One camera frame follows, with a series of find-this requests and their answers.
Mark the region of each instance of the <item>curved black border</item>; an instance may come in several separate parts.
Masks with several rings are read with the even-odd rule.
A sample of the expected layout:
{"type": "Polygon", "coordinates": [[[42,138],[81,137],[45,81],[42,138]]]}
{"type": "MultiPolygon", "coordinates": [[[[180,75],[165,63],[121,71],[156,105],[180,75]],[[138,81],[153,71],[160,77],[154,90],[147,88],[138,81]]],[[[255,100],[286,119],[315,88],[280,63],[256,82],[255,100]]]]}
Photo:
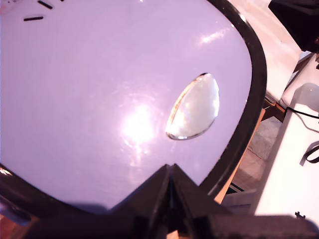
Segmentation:
{"type": "MultiPolygon", "coordinates": [[[[239,31],[250,53],[252,62],[252,81],[247,103],[226,149],[219,161],[200,184],[200,188],[211,196],[216,196],[236,168],[257,124],[266,94],[267,69],[262,45],[240,13],[227,0],[207,0],[222,12],[239,31]]],[[[62,213],[85,213],[41,192],[2,164],[0,168],[9,174],[0,173],[0,193],[12,204],[39,217],[53,217],[62,213]]]]}
{"type": "Polygon", "coordinates": [[[239,31],[246,43],[252,63],[252,79],[244,112],[220,159],[200,184],[205,193],[215,197],[235,170],[258,122],[266,95],[267,65],[258,36],[250,24],[241,18],[240,12],[227,0],[207,1],[224,14],[239,31]]]}

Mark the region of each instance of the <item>wooden edge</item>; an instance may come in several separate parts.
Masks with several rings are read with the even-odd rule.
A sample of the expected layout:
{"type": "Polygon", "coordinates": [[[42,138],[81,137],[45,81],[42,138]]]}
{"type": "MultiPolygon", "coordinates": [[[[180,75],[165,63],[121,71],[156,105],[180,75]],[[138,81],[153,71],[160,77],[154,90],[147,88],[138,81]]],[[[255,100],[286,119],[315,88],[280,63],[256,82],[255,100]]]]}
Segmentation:
{"type": "MultiPolygon", "coordinates": [[[[251,136],[251,138],[250,138],[250,140],[249,140],[249,143],[248,143],[248,145],[247,145],[247,147],[246,147],[246,150],[247,150],[247,148],[248,148],[248,146],[249,146],[249,144],[250,144],[250,142],[251,142],[251,139],[252,139],[253,136],[255,135],[255,132],[256,132],[256,130],[257,130],[257,128],[258,128],[260,122],[262,121],[262,118],[263,118],[264,114],[265,114],[265,109],[262,109],[262,110],[261,110],[261,113],[260,113],[260,116],[259,116],[259,119],[258,119],[258,122],[257,122],[257,124],[256,124],[256,127],[255,127],[255,129],[254,129],[253,135],[251,136]]],[[[239,167],[239,164],[241,163],[241,160],[243,159],[244,155],[245,155],[245,153],[242,155],[241,159],[239,160],[239,163],[237,164],[235,170],[233,171],[233,173],[232,173],[231,176],[229,177],[227,183],[224,185],[224,187],[222,188],[222,190],[220,190],[220,192],[219,192],[219,193],[217,194],[217,196],[215,197],[215,202],[221,204],[221,202],[223,201],[223,199],[224,199],[224,197],[225,197],[225,195],[226,195],[226,192],[227,192],[227,190],[228,190],[228,188],[229,188],[229,185],[230,185],[230,183],[233,181],[233,178],[234,178],[234,176],[235,176],[235,173],[236,173],[236,171],[237,171],[237,169],[238,169],[238,167],[239,167]]]]}
{"type": "Polygon", "coordinates": [[[269,100],[267,100],[265,98],[263,108],[266,108],[266,107],[269,107],[269,106],[275,106],[275,105],[276,105],[276,102],[271,103],[269,100]]]}
{"type": "Polygon", "coordinates": [[[276,117],[280,122],[284,121],[285,118],[285,109],[276,103],[274,106],[268,106],[264,108],[266,110],[262,121],[269,119],[270,117],[276,117]]]}

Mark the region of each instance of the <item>black cable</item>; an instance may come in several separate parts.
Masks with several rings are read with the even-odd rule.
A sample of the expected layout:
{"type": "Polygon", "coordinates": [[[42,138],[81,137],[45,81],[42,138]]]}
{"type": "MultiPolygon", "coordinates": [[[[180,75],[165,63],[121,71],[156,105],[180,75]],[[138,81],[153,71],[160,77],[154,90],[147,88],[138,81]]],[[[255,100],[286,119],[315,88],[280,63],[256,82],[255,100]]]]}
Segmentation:
{"type": "Polygon", "coordinates": [[[305,115],[305,116],[308,116],[308,117],[311,117],[311,118],[319,119],[319,116],[313,116],[313,115],[309,115],[309,114],[304,113],[304,112],[296,111],[295,109],[293,109],[293,108],[291,108],[289,106],[286,108],[284,116],[286,116],[286,113],[287,113],[288,110],[291,110],[292,112],[295,112],[295,113],[298,113],[298,114],[301,114],[301,115],[305,115]]]}
{"type": "Polygon", "coordinates": [[[306,158],[306,160],[309,163],[318,163],[319,162],[319,157],[313,159],[313,160],[308,160],[308,157],[313,154],[314,152],[316,152],[317,150],[319,150],[319,145],[313,147],[311,150],[309,150],[307,153],[305,153],[304,157],[306,158]]]}

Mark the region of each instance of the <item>black rim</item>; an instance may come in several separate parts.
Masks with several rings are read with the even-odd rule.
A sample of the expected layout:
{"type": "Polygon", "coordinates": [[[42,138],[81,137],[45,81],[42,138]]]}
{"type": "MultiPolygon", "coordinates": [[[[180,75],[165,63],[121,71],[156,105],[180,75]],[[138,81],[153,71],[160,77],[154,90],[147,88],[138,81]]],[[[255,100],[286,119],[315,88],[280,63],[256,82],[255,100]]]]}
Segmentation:
{"type": "Polygon", "coordinates": [[[9,202],[8,206],[16,210],[26,211],[38,218],[52,218],[61,214],[86,213],[41,192],[1,164],[0,193],[9,202]]]}
{"type": "Polygon", "coordinates": [[[248,22],[227,0],[208,0],[239,31],[245,40],[252,62],[252,79],[244,112],[220,159],[200,184],[205,193],[215,197],[239,163],[258,122],[266,94],[267,66],[263,47],[248,22]]]}
{"type": "MultiPolygon", "coordinates": [[[[252,27],[241,19],[240,13],[227,0],[208,1],[239,31],[245,40],[252,62],[251,87],[243,115],[219,161],[200,184],[205,193],[216,196],[237,166],[253,134],[266,94],[267,69],[261,43],[252,27]]],[[[9,173],[0,173],[1,195],[18,208],[39,218],[54,217],[63,213],[83,213],[82,210],[41,192],[2,164],[0,169],[9,173]]]]}

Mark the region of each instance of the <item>black plastic part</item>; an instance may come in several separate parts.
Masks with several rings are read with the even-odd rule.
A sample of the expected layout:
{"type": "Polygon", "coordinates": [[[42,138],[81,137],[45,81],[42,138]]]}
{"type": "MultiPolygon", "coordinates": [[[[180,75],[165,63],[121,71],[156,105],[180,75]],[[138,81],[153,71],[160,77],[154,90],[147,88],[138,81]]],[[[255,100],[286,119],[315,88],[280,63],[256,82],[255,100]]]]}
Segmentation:
{"type": "Polygon", "coordinates": [[[301,216],[300,212],[295,212],[295,215],[297,218],[306,219],[306,216],[305,215],[301,216]]]}
{"type": "Polygon", "coordinates": [[[313,147],[311,150],[309,150],[307,153],[305,153],[305,158],[309,163],[318,163],[319,162],[319,157],[312,159],[312,160],[308,160],[308,157],[310,155],[312,155],[314,152],[319,151],[319,144],[315,147],[313,147]]]}
{"type": "Polygon", "coordinates": [[[230,183],[230,185],[233,186],[234,188],[237,188],[239,191],[244,192],[244,189],[238,187],[236,184],[230,183]]]}
{"type": "Polygon", "coordinates": [[[228,188],[226,194],[237,193],[234,189],[228,188]]]}
{"type": "Polygon", "coordinates": [[[40,220],[24,238],[165,239],[169,228],[193,239],[318,238],[307,220],[231,215],[177,165],[163,166],[107,215],[40,220]]]}
{"type": "Polygon", "coordinates": [[[303,51],[319,53],[319,1],[272,0],[269,9],[303,51]]]}
{"type": "Polygon", "coordinates": [[[15,207],[38,218],[51,218],[61,214],[87,214],[42,193],[2,165],[0,170],[1,196],[15,207]]]}
{"type": "Polygon", "coordinates": [[[35,17],[28,17],[23,19],[24,21],[34,21],[34,20],[42,20],[43,16],[35,16],[35,17]]]}
{"type": "Polygon", "coordinates": [[[41,4],[42,6],[44,6],[44,7],[48,8],[48,9],[50,9],[50,10],[53,9],[53,7],[52,7],[50,4],[47,4],[47,3],[44,2],[44,1],[39,0],[38,3],[41,4]]]}

